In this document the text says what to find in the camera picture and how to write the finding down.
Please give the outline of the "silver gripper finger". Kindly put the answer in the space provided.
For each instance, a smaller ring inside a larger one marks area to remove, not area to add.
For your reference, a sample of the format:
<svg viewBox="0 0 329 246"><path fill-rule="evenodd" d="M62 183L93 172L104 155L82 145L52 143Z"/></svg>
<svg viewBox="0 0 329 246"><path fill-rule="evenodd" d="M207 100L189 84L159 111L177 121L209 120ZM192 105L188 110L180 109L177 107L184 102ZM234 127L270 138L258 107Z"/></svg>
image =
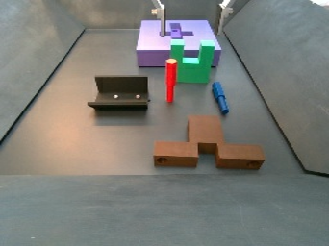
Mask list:
<svg viewBox="0 0 329 246"><path fill-rule="evenodd" d="M232 13L232 4L234 4L234 0L223 0L218 4L219 6L219 21L218 21L218 31L216 31L218 34L220 34L222 32L224 19Z"/></svg>
<svg viewBox="0 0 329 246"><path fill-rule="evenodd" d="M151 9L151 14L156 16L160 21L160 31L159 35L165 36L165 6L160 0L151 0L153 8Z"/></svg>

